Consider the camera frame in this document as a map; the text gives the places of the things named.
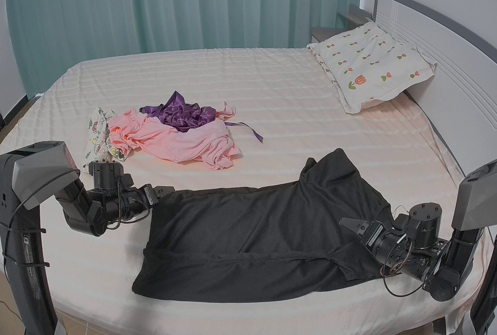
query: mattress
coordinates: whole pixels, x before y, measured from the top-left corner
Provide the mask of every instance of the mattress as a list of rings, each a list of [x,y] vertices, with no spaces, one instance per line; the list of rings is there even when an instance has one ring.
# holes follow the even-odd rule
[[[396,214],[421,202],[440,204],[440,236],[450,237],[462,175],[420,108],[401,94],[360,114],[346,114],[335,87],[305,48],[160,52],[82,62],[36,101],[0,145],[0,153],[39,140],[64,140],[81,168],[87,124],[96,106],[123,114],[130,107],[163,103],[174,90],[189,103],[235,106],[233,121],[255,128],[264,143],[244,127],[230,127],[242,153],[233,167],[218,171],[202,162],[176,164],[134,151],[123,164],[136,186],[285,183],[298,179],[308,157],[319,160],[341,147]],[[92,188],[89,175],[82,173],[81,179]],[[457,296],[443,303],[424,291],[395,298],[382,280],[279,302],[161,301],[131,291],[150,218],[95,238],[72,231],[52,197],[41,206],[41,221],[47,229],[43,248],[56,307],[124,334],[395,334],[455,310],[461,317],[481,285],[491,252],[485,233],[470,276]],[[401,275],[388,284],[402,294],[419,283]]]

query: black shirt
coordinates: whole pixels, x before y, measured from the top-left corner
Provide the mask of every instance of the black shirt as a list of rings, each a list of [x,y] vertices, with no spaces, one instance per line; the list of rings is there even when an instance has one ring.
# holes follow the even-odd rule
[[[380,278],[380,265],[339,225],[343,217],[393,220],[390,205],[342,149],[299,180],[175,191],[152,211],[133,292],[156,299],[265,302]]]

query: pink fabric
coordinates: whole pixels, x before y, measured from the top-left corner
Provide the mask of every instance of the pink fabric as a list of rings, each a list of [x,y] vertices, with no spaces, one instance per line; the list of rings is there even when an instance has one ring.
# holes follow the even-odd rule
[[[236,108],[230,107],[226,104],[226,102],[224,102],[224,109],[222,111],[216,110],[216,118],[219,118],[220,120],[227,120],[228,118],[231,118],[236,113],[237,113]]]
[[[110,140],[127,155],[141,148],[158,158],[174,162],[204,161],[211,170],[233,166],[232,155],[240,154],[224,122],[218,118],[188,132],[164,125],[156,117],[131,108],[109,122]]]

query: floral pillow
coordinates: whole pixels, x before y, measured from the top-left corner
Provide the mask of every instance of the floral pillow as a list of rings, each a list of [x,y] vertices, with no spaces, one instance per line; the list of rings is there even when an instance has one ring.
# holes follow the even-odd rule
[[[337,87],[345,112],[393,99],[434,75],[435,60],[374,22],[307,46]]]

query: white cartoon print clothing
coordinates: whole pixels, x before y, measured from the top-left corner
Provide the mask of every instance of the white cartoon print clothing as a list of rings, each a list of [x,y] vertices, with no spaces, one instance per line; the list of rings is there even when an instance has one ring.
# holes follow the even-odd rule
[[[88,164],[95,160],[110,161],[113,157],[124,161],[126,155],[114,147],[109,138],[109,121],[117,114],[112,110],[103,111],[100,107],[93,111],[88,124],[89,140],[84,150],[83,170],[88,173]]]

